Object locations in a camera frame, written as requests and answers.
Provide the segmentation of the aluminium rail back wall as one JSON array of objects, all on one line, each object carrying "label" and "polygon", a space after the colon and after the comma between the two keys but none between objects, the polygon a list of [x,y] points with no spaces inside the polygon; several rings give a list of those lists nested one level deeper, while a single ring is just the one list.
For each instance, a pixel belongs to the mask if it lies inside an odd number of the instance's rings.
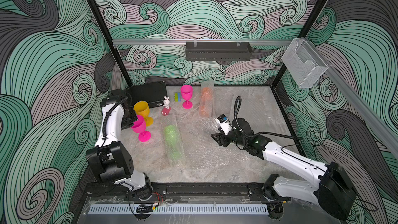
[{"label": "aluminium rail back wall", "polygon": [[184,45],[187,42],[198,43],[236,43],[238,46],[242,42],[249,42],[254,46],[288,46],[292,39],[288,40],[272,40],[272,39],[113,39],[114,45]]}]

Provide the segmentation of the green glass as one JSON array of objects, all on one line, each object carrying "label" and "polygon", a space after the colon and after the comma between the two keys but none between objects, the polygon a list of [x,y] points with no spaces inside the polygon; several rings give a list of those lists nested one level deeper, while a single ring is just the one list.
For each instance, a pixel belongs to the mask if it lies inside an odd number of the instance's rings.
[{"label": "green glass", "polygon": [[183,167],[186,163],[179,127],[174,119],[162,121],[162,133],[169,163],[172,167]]}]

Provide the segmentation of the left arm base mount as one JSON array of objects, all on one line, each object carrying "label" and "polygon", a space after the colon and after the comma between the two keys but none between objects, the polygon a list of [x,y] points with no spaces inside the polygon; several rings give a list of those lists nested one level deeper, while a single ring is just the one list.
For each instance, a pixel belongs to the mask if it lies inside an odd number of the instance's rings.
[{"label": "left arm base mount", "polygon": [[167,185],[153,183],[151,189],[144,187],[127,193],[126,199],[134,202],[159,201],[163,202],[166,196]]}]

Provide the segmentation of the aluminium rail wall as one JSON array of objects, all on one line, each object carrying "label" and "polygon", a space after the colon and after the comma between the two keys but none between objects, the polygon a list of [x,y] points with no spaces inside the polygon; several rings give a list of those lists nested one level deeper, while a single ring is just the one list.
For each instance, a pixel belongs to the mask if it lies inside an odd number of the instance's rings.
[{"label": "aluminium rail wall", "polygon": [[368,127],[382,141],[388,150],[398,156],[398,121],[390,114],[393,93],[388,93],[388,82],[398,82],[398,75],[382,76],[373,66],[362,60],[353,64],[342,51],[328,44],[316,47],[308,42],[315,57],[328,65],[325,71],[339,91],[365,120]]},{"label": "aluminium rail wall", "polygon": [[184,45],[187,42],[198,43],[236,43],[238,46],[242,42],[249,42],[254,46],[288,46],[292,39],[288,40],[272,40],[272,39],[113,39],[114,45]]}]

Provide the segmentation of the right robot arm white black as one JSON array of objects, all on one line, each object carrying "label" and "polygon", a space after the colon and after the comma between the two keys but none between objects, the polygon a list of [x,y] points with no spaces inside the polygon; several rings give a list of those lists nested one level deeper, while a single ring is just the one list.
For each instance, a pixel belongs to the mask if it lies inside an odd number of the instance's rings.
[{"label": "right robot arm white black", "polygon": [[301,177],[301,180],[277,176],[267,181],[269,197],[295,198],[320,206],[332,217],[346,221],[357,190],[346,170],[336,162],[325,164],[283,148],[270,138],[249,138],[235,131],[211,134],[219,146],[236,144],[254,157],[275,163]]}]

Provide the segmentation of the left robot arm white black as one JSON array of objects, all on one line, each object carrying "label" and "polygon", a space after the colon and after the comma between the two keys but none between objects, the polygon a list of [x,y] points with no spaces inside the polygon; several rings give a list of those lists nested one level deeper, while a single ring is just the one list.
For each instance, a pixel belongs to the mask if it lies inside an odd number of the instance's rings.
[{"label": "left robot arm white black", "polygon": [[140,141],[148,141],[143,116],[131,106],[131,96],[124,90],[112,90],[100,102],[102,123],[94,147],[87,150],[86,161],[99,183],[113,183],[126,187],[133,196],[145,200],[152,195],[149,177],[134,168],[132,156],[121,141],[121,131],[132,128]]}]

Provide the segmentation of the orange glass in bubble wrap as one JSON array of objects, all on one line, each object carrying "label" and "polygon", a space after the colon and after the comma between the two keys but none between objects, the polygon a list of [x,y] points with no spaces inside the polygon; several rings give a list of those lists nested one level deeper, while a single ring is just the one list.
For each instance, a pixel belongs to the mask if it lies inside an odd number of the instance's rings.
[{"label": "orange glass in bubble wrap", "polygon": [[212,80],[202,82],[199,115],[202,118],[212,116],[214,101],[214,82]]}]

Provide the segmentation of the aluminium rail right wall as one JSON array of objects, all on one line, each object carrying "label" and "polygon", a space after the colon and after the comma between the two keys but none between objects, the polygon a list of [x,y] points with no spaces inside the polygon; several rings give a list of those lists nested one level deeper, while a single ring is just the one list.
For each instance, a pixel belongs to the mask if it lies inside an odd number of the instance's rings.
[{"label": "aluminium rail right wall", "polygon": [[316,47],[308,42],[315,57],[328,65],[325,71],[339,91],[365,120],[368,127],[382,141],[388,150],[398,156],[398,121],[390,114],[393,93],[388,93],[388,82],[398,82],[398,75],[382,76],[373,66],[362,60],[353,64],[342,51],[328,44]]}]

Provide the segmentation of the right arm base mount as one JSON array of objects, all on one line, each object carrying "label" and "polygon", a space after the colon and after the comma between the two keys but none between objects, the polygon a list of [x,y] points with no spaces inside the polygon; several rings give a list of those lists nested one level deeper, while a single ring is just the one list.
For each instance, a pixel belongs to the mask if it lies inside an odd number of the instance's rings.
[{"label": "right arm base mount", "polygon": [[251,201],[261,202],[289,202],[290,197],[282,197],[276,193],[273,187],[260,183],[249,183],[247,185],[248,193]]}]

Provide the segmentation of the pink wine glass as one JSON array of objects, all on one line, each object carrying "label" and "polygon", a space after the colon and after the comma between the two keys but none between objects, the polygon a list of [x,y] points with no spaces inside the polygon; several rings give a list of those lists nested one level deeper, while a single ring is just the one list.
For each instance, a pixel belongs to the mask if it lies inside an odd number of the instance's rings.
[{"label": "pink wine glass", "polygon": [[193,103],[190,101],[193,96],[193,88],[191,85],[184,85],[180,89],[181,97],[184,102],[182,104],[184,109],[191,109],[193,107]]}]

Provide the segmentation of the black case box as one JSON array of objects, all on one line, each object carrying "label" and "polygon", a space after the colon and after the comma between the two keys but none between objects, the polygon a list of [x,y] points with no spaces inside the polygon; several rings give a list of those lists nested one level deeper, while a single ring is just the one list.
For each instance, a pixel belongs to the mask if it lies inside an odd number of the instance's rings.
[{"label": "black case box", "polygon": [[167,97],[165,82],[156,82],[139,86],[132,86],[125,89],[129,105],[133,107],[140,101],[148,103],[149,108],[162,107],[164,97]]}]

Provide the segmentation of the clear plastic wall bin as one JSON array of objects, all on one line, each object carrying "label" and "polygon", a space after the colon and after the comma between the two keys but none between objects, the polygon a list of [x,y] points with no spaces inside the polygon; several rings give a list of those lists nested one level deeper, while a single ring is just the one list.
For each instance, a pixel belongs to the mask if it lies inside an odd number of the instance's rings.
[{"label": "clear plastic wall bin", "polygon": [[300,89],[309,89],[329,68],[316,46],[305,38],[295,38],[282,61]]}]

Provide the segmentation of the yellow wine glass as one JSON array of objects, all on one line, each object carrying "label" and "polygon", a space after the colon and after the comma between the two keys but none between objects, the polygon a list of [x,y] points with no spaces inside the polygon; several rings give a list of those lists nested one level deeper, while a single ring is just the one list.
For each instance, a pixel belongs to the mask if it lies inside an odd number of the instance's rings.
[{"label": "yellow wine glass", "polygon": [[137,115],[142,116],[146,123],[146,126],[151,126],[154,122],[152,117],[149,117],[150,108],[146,101],[139,101],[134,105],[134,110]]}]

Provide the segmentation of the green blue small block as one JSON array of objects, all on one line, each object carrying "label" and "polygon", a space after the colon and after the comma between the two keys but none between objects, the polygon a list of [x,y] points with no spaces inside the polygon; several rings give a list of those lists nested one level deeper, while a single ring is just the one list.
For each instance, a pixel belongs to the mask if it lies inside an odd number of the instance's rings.
[{"label": "green blue small block", "polygon": [[174,94],[174,101],[175,102],[180,102],[181,101],[181,93],[177,92]]}]

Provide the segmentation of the black wall tray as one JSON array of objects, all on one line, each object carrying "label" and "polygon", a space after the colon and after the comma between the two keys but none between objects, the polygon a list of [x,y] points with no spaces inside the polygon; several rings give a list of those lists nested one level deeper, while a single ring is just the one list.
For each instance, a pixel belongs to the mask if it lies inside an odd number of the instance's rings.
[{"label": "black wall tray", "polygon": [[198,43],[187,42],[185,46],[188,61],[249,61],[253,54],[249,42],[236,43]]}]

